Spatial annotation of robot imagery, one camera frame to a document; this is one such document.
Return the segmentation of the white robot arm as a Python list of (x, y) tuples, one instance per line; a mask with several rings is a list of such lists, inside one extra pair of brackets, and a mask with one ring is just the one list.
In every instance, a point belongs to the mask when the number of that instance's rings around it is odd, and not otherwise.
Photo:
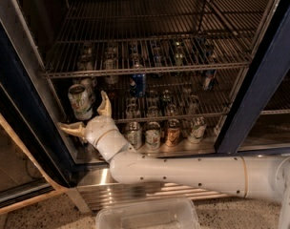
[(273, 200), (281, 204), (279, 229), (290, 229), (290, 156), (162, 159), (142, 155), (115, 126), (107, 94), (101, 96), (98, 115), (88, 123), (60, 123), (58, 127), (93, 145), (110, 164), (114, 180), (122, 184), (166, 181)]

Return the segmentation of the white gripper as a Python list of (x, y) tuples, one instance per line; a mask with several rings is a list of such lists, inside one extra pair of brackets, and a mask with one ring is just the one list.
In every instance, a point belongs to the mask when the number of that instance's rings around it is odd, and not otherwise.
[(111, 130), (116, 130), (117, 127), (114, 123), (112, 116), (112, 105), (108, 95), (101, 92), (102, 101), (97, 108), (97, 112), (100, 114), (90, 120), (85, 128), (83, 122), (75, 122), (72, 124), (58, 123), (58, 127), (69, 135), (74, 135), (80, 138), (86, 138), (86, 140), (95, 145), (98, 139), (108, 133)]

